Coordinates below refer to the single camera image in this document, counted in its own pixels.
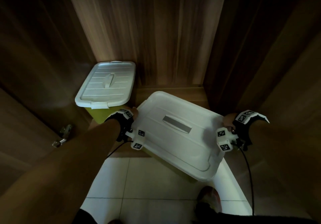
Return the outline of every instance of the white floor tile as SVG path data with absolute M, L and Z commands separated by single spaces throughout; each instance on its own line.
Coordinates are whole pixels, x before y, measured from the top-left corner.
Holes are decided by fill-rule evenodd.
M 129 158 L 108 158 L 102 165 L 87 197 L 122 198 Z
M 222 213 L 250 216 L 252 209 L 247 201 L 222 201 Z
M 194 204 L 191 200 L 123 199 L 120 220 L 126 224 L 191 223 Z
M 98 224 L 105 224 L 118 219 L 122 199 L 86 198 L 81 209 L 87 211 Z
M 124 198 L 195 200 L 206 185 L 189 182 L 154 158 L 131 158 Z
M 247 201 L 225 159 L 219 165 L 213 180 L 221 200 Z

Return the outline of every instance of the black cable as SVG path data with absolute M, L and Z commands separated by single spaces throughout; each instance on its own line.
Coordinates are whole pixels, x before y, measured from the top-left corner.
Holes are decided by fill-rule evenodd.
M 233 144 L 235 146 L 237 146 L 240 151 L 242 152 L 244 158 L 245 158 L 245 161 L 246 161 L 246 165 L 247 165 L 247 168 L 248 168 L 248 173 L 250 174 L 250 182 L 251 182 L 251 194 L 252 194 L 252 216 L 254 216 L 254 193 L 253 193 L 253 181 L 252 181 L 252 174 L 251 174 L 251 169 L 250 169 L 250 165 L 248 164 L 247 162 L 247 158 L 243 152 L 243 150 L 236 144 Z
M 125 141 L 124 143 L 122 143 L 121 145 L 119 145 L 116 149 L 114 149 L 113 152 L 111 152 L 111 153 L 106 157 L 106 159 L 107 159 L 108 157 L 110 157 L 111 154 L 113 154 L 116 150 L 118 150 L 123 144 L 125 144 L 125 143 L 127 143 L 127 142 L 134 142 L 134 141 Z

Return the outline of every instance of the person's left arm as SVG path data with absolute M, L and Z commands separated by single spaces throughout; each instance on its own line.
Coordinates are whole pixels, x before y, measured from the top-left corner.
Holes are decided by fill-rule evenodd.
M 71 223 L 119 133 L 110 119 L 47 155 L 1 196 L 0 223 Z

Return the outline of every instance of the white lid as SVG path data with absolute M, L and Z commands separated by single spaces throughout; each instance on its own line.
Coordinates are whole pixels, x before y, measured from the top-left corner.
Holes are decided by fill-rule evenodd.
M 224 157 L 216 144 L 223 116 L 161 91 L 138 110 L 132 128 L 145 131 L 146 149 L 199 181 L 216 174 Z
M 136 65 L 133 62 L 100 62 L 82 84 L 75 98 L 77 106 L 107 109 L 129 101 Z

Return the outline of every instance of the forearm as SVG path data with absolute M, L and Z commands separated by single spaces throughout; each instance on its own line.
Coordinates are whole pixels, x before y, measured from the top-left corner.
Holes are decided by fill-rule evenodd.
M 321 215 L 321 142 L 318 138 L 255 121 L 249 130 L 268 165 L 319 221 Z
M 71 222 L 119 132 L 108 120 L 42 159 L 0 198 L 0 222 Z

